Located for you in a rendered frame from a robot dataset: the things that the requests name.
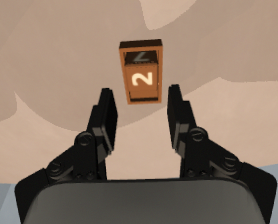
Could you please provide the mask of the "orange number cube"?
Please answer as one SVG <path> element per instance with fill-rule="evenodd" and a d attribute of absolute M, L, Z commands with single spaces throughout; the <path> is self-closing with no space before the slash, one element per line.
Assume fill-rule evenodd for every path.
<path fill-rule="evenodd" d="M 156 50 L 126 52 L 124 68 L 128 91 L 158 89 Z"/>

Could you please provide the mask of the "brown wooden tray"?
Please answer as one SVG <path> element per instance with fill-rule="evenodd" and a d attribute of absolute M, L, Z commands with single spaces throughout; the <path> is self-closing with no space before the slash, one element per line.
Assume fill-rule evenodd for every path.
<path fill-rule="evenodd" d="M 127 90 L 127 83 L 124 70 L 124 61 L 126 52 L 151 51 L 156 50 L 158 59 L 158 89 L 151 91 L 132 91 Z M 163 44 L 161 39 L 121 41 L 119 45 L 119 54 L 123 72 L 123 79 L 127 97 L 127 103 L 130 104 L 151 104 L 162 102 L 162 65 L 163 65 Z"/>

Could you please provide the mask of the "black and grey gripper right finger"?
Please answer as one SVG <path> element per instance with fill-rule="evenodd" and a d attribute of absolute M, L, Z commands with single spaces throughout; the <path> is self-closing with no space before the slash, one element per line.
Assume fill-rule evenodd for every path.
<path fill-rule="evenodd" d="M 183 102 L 179 84 L 168 88 L 167 117 L 172 149 L 181 156 L 180 177 L 213 176 L 241 182 L 250 189 L 265 223 L 269 224 L 277 190 L 276 178 L 239 161 L 233 153 L 210 140 L 207 131 L 197 126 L 190 101 Z"/>

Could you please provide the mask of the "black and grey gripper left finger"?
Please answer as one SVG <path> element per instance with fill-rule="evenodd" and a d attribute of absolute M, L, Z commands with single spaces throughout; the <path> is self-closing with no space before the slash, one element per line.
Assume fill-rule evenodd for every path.
<path fill-rule="evenodd" d="M 118 112 L 110 88 L 102 88 L 98 105 L 93 105 L 86 131 L 79 133 L 74 145 L 47 166 L 20 180 L 14 189 L 23 224 L 29 206 L 40 189 L 66 180 L 107 179 L 105 158 L 114 151 Z"/>

